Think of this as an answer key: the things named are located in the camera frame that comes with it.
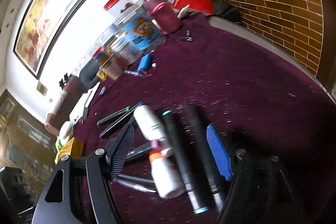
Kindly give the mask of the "teal cap black marker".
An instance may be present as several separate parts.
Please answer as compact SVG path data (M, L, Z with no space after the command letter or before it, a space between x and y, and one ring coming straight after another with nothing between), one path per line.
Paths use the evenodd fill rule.
M197 182L193 176L191 167L187 160L187 153L183 147L183 141L175 123L174 114L171 110L165 111L162 114L165 128L171 144L174 148L175 159L185 184L186 192L189 196L191 206L193 207L194 214L201 214L209 210L206 201L203 199L201 191L197 186Z

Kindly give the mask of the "pink cap black marker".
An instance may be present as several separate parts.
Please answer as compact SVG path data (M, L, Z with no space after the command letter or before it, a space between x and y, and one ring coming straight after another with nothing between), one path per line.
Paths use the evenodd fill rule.
M158 151L161 148L161 142L159 140L152 140L143 145L140 145L129 151L126 157L126 161L131 161L148 155L152 151Z

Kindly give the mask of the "orange cap white bottle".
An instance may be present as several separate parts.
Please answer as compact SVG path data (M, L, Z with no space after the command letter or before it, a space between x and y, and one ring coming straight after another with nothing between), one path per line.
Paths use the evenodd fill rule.
M151 176L161 198L175 198L186 191L177 167L168 157L160 152L153 152L149 155L149 161Z

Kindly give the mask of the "white tube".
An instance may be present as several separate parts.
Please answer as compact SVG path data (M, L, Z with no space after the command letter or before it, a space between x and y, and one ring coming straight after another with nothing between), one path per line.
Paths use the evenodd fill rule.
M149 106L138 106L134 111L134 118L145 139L152 141L166 138L163 123Z

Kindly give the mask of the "green cap black marker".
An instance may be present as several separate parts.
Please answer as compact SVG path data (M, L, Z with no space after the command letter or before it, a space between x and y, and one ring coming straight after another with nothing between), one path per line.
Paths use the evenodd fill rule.
M106 117L102 118L101 120L99 120L97 122L97 125L100 126L101 124L104 124L104 123L106 123L108 121L111 121L111 120L113 120L113 119L121 116L122 114L127 113L129 111L129 109L130 109L130 107L127 106L127 107L125 107L125 108L123 108L121 110L118 110L118 111L116 111L116 112L114 112L112 114L109 114L108 116L106 116Z

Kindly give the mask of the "blue cap black marker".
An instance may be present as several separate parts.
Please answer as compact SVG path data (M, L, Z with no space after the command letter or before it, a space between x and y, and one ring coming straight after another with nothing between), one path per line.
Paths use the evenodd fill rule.
M122 114L120 118L117 118L111 125L109 125L100 135L99 138L108 138L110 135L114 134L121 126L125 125L126 122L132 117L134 111L139 106L143 105L143 102L138 102L136 105L131 107L125 114Z

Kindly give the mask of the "yellow gift box tray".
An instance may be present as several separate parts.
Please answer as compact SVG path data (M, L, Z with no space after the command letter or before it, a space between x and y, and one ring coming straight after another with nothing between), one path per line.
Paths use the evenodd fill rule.
M63 155L70 155L72 159L82 157L84 143L77 138L72 138L65 145L62 145L60 137L57 137L55 147L57 152L55 156L55 164L57 164Z

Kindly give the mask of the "silver pen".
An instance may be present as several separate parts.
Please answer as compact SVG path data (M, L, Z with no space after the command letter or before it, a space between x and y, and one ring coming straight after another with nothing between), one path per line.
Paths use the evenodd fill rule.
M157 193L154 181L149 178L131 176L128 174L119 174L113 179L113 181L139 192Z

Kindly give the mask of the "burgundy table cloth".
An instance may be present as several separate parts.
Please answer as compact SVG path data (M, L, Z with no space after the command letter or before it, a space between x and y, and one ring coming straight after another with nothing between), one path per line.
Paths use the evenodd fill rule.
M193 41L176 41L186 30ZM294 195L291 223L335 223L335 103L275 50L213 27L203 14L191 15L155 50L150 77L104 83L106 91L94 97L75 136L89 155L106 143L98 120L121 108L144 102L184 121L187 105L198 105L224 136L237 133L280 158Z

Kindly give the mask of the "blue small box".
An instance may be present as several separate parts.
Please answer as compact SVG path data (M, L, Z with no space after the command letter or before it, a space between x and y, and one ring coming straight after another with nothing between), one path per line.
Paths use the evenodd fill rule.
M143 56L138 64L137 72L148 71L151 68L152 56L150 53Z

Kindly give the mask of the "nail clipper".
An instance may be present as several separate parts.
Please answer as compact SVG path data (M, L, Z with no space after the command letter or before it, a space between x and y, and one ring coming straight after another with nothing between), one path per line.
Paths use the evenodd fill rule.
M192 42L193 41L193 37L190 34L190 30L186 30L186 35L184 37L177 37L176 41Z

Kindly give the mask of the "brick pattern wooden cabinet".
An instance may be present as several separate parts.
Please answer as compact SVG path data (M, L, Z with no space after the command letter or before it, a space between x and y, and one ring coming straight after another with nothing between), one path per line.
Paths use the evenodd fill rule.
M333 89L335 0L225 1L240 10L245 28L287 51L328 91Z

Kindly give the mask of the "red lid clear jar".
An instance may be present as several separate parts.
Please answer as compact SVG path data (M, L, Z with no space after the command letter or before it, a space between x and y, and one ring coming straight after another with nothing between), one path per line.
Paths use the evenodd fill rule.
M121 14L131 6L134 6L132 0L109 0L104 5L104 10L113 18L113 24L116 25Z

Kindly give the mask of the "pink water bottle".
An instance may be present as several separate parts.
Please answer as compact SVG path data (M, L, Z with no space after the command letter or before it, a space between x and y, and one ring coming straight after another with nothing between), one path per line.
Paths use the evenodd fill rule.
M164 35L177 31L182 25L167 0L142 0L142 5L148 16L156 21Z

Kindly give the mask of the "red plastic box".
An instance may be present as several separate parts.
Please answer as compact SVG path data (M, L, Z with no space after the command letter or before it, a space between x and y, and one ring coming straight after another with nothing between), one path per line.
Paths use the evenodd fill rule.
M172 7L177 10L189 5L192 10L205 12L207 14L214 13L214 4L210 0L173 0Z

